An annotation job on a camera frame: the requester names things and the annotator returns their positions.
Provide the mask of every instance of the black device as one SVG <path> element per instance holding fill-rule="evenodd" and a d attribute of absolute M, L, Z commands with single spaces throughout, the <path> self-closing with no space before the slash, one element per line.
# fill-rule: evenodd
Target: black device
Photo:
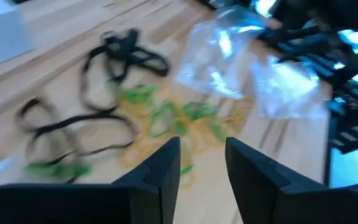
<path fill-rule="evenodd" d="M 172 223 L 180 140 L 172 138 L 111 184 L 0 186 L 0 223 Z"/>
<path fill-rule="evenodd" d="M 329 189 L 235 138 L 226 165 L 244 223 L 358 223 L 358 185 Z"/>

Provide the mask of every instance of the black cable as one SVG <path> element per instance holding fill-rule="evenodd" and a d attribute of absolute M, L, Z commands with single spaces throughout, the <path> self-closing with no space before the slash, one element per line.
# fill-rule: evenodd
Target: black cable
<path fill-rule="evenodd" d="M 168 75 L 170 66 L 167 60 L 156 53 L 153 53 L 151 51 L 136 46 L 138 36 L 139 36 L 139 31 L 135 29 L 131 29 L 128 32 L 127 37 L 124 38 L 119 38 L 117 35 L 114 35 L 112 32 L 104 33 L 102 35 L 103 44 L 99 47 L 96 47 L 95 49 L 91 50 L 88 53 L 86 62 L 80 73 L 80 101 L 84 107 L 93 111 L 93 113 L 81 114 L 65 119 L 63 121 L 58 121 L 56 110 L 53 108 L 52 105 L 49 105 L 48 103 L 46 103 L 45 100 L 41 98 L 31 99 L 17 112 L 16 114 L 17 125 L 24 131 L 34 134 L 27 146 L 26 155 L 29 155 L 34 150 L 35 142 L 38 140 L 39 137 L 41 137 L 44 134 L 54 132 L 56 130 L 59 130 L 63 133 L 63 135 L 66 137 L 67 141 L 69 142 L 70 146 L 73 148 L 73 150 L 52 161 L 45 162 L 42 165 L 52 166 L 58 164 L 59 162 L 64 160 L 64 158 L 70 155 L 74 155 L 75 158 L 78 159 L 78 161 L 80 161 L 80 158 L 83 156 L 95 155 L 109 149 L 126 148 L 134 143 L 135 136 L 137 133 L 133 124 L 125 116 L 119 116 L 113 114 L 113 112 L 118 107 L 119 93 L 116 92 L 115 95 L 116 99 L 114 100 L 112 105 L 109 105 L 108 107 L 95 105 L 89 99 L 87 99 L 86 94 L 89 89 L 89 81 L 88 81 L 87 74 L 90 69 L 92 59 L 95 58 L 97 55 L 101 55 L 101 54 L 106 56 L 104 67 L 108 75 L 108 78 L 117 85 L 117 88 L 115 88 L 115 90 L 119 90 L 118 86 L 126 79 L 129 69 L 133 65 L 150 70 L 154 72 L 156 75 L 161 77 L 165 77 Z M 120 75 L 117 75 L 116 74 L 117 72 L 112 68 L 111 66 L 112 61 L 120 62 L 124 65 L 124 68 L 122 69 Z M 52 122 L 50 124 L 43 125 L 43 126 L 31 126 L 30 124 L 26 123 L 25 121 L 26 114 L 32 108 L 35 107 L 40 107 L 44 111 L 46 111 L 48 115 L 51 117 Z M 100 149 L 84 152 L 83 150 L 81 150 L 81 146 L 78 144 L 78 141 L 76 140 L 75 133 L 72 132 L 67 127 L 79 121 L 89 121 L 89 120 L 98 120 L 98 119 L 115 119 L 124 123 L 133 135 L 132 140 L 125 144 L 112 144 L 106 147 L 102 147 Z M 74 183 L 78 177 L 79 176 L 74 176 L 68 181 L 66 181 L 66 183 L 68 184 Z"/>

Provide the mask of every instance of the wooden surface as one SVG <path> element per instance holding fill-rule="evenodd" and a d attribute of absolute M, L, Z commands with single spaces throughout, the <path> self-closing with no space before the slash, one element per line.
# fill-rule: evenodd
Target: wooden surface
<path fill-rule="evenodd" d="M 120 32 L 138 27 L 142 30 L 140 45 L 166 55 L 173 65 L 166 79 L 133 69 L 124 88 L 138 83 L 157 84 L 170 86 L 184 103 L 190 98 L 203 98 L 173 82 L 189 31 L 196 23 L 213 18 L 211 12 L 194 1 L 33 0 L 23 4 L 21 10 L 37 48 L 0 64 L 0 161 L 20 154 L 30 139 L 18 130 L 13 120 L 14 113 L 27 100 L 35 96 L 48 99 L 58 108 L 61 119 L 86 112 L 78 100 L 79 71 L 84 54 L 99 44 L 99 35 L 107 30 Z M 255 54 L 262 64 L 272 53 L 260 42 L 254 42 L 247 51 Z M 108 95 L 102 67 L 98 66 L 101 57 L 93 65 L 89 73 L 89 95 L 103 103 Z M 243 63 L 239 70 L 246 80 L 250 65 Z M 328 93 L 329 87 L 323 85 L 321 94 L 328 96 Z M 208 100 L 220 105 L 222 116 L 233 105 L 232 100 L 219 96 L 209 96 Z M 236 136 L 289 168 L 322 182 L 327 124 L 327 114 L 318 119 L 271 120 L 261 118 L 252 109 Z M 78 131 L 85 148 L 126 138 L 119 127 L 104 124 L 79 124 L 73 129 Z M 222 145 L 217 150 L 208 149 L 194 155 L 195 168 L 181 180 L 175 223 L 241 223 L 223 149 Z M 79 182 L 112 182 L 128 171 L 122 167 L 121 159 L 118 151 L 90 159 L 93 173 Z M 16 174 L 4 175 L 0 184 L 19 181 Z"/>

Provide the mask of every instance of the wooden table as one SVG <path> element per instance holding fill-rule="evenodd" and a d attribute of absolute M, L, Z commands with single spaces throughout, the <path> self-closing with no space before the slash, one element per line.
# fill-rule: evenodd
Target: wooden table
<path fill-rule="evenodd" d="M 188 99 L 199 94 L 174 84 L 188 33 L 198 22 L 213 14 L 191 0 L 33 0 L 20 6 L 31 31 L 36 49 L 0 64 L 0 161 L 18 155 L 30 138 L 18 130 L 14 114 L 27 100 L 42 96 L 53 103 L 61 119 L 84 113 L 78 99 L 79 71 L 84 55 L 99 44 L 99 36 L 107 30 L 124 31 L 131 27 L 142 30 L 140 45 L 169 57 L 173 69 L 166 79 L 133 69 L 124 88 L 137 83 L 175 86 L 175 91 Z M 249 49 L 258 58 L 272 52 L 260 42 Z M 96 58 L 91 74 L 90 97 L 104 100 L 101 58 Z M 244 77 L 249 74 L 245 67 Z M 324 84 L 328 96 L 329 86 Z M 220 113 L 231 108 L 233 101 L 219 98 Z M 318 119 L 270 120 L 250 110 L 247 122 L 237 137 L 299 173 L 318 182 L 323 180 L 328 115 Z M 81 139 L 93 136 L 104 142 L 119 131 L 98 130 L 94 126 L 73 127 Z M 191 171 L 194 184 L 181 186 L 178 193 L 175 223 L 242 223 L 227 177 L 223 146 L 195 154 Z M 93 173 L 79 182 L 110 183 L 125 174 L 120 152 L 107 152 L 92 158 Z M 20 181 L 20 171 L 2 175 L 0 184 Z"/>

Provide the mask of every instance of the tangled cords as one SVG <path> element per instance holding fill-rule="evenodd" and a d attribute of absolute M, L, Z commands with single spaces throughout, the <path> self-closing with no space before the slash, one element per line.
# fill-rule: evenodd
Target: tangled cords
<path fill-rule="evenodd" d="M 34 134 L 27 146 L 26 157 L 29 157 L 29 155 L 34 152 L 34 146 L 39 137 L 56 130 L 59 130 L 63 133 L 65 139 L 69 142 L 70 147 L 73 149 L 69 152 L 63 153 L 63 155 L 52 161 L 29 164 L 28 168 L 30 170 L 42 170 L 49 176 L 59 178 L 70 176 L 66 183 L 73 183 L 77 178 L 79 178 L 80 175 L 89 172 L 89 169 L 83 165 L 81 161 L 83 156 L 98 154 L 108 149 L 127 148 L 134 143 L 136 130 L 133 124 L 126 117 L 113 114 L 113 112 L 115 112 L 118 107 L 119 95 L 121 94 L 119 85 L 126 79 L 129 69 L 133 65 L 150 70 L 161 77 L 167 76 L 170 69 L 167 60 L 165 60 L 162 56 L 145 50 L 142 47 L 136 46 L 138 36 L 139 31 L 135 29 L 131 29 L 128 32 L 127 37 L 123 38 L 114 35 L 112 32 L 104 33 L 101 36 L 102 45 L 96 47 L 88 53 L 87 60 L 80 74 L 80 101 L 81 104 L 85 108 L 91 110 L 92 113 L 77 115 L 63 121 L 58 121 L 57 114 L 53 106 L 47 104 L 40 98 L 34 98 L 28 101 L 17 112 L 16 123 L 18 127 L 26 132 Z M 114 102 L 112 102 L 108 107 L 96 105 L 86 97 L 89 89 L 87 73 L 89 72 L 92 59 L 100 54 L 104 54 L 106 56 L 104 67 L 110 84 L 114 85 L 115 90 Z M 123 64 L 124 68 L 122 69 L 121 74 L 118 75 L 115 69 L 112 68 L 111 62 L 113 61 L 121 62 Z M 35 107 L 40 107 L 46 111 L 52 118 L 52 123 L 43 126 L 32 126 L 27 123 L 25 121 L 26 114 Z M 72 132 L 68 126 L 79 121 L 98 119 L 115 119 L 124 123 L 133 135 L 132 140 L 125 144 L 112 144 L 101 149 L 95 149 L 87 152 L 81 150 L 81 146 L 78 144 L 74 132 Z M 61 161 L 70 155 L 74 157 L 73 164 L 70 166 L 64 166 Z"/>

